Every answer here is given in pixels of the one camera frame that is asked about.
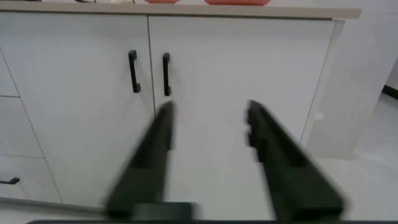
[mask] white wall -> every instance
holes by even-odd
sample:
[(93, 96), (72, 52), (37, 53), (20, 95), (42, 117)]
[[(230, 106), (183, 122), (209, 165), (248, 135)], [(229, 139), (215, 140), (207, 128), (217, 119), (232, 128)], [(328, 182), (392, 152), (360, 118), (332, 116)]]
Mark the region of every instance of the white wall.
[(394, 65), (394, 68), (392, 69), (391, 74), (387, 79), (386, 85), (398, 90), (398, 60), (396, 61), (396, 64)]
[(398, 1), (322, 0), (321, 6), (360, 7), (363, 13), (346, 21), (303, 144), (313, 156), (351, 159), (398, 57)]

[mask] cabinet door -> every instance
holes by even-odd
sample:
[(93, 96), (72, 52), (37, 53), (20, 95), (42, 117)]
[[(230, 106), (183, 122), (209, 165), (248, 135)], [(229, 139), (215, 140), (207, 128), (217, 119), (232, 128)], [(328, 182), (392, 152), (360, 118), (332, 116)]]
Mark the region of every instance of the cabinet door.
[(0, 97), (0, 154), (43, 157), (20, 98)]
[[(301, 138), (333, 21), (150, 17), (155, 104), (177, 102), (168, 200), (208, 219), (270, 219), (263, 174), (245, 144), (248, 100)], [(162, 55), (170, 53), (171, 95)]]
[(0, 96), (19, 96), (0, 49)]
[(147, 18), (4, 13), (0, 26), (4, 57), (63, 202), (102, 205), (154, 115)]

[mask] white tile floor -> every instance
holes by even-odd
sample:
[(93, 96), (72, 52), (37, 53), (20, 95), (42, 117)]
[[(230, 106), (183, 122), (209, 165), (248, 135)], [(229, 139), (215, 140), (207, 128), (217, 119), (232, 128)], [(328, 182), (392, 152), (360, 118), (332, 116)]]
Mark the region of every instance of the white tile floor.
[[(398, 100), (381, 95), (352, 161), (315, 159), (350, 198), (350, 220), (398, 220)], [(100, 216), (0, 204), (0, 224)]]

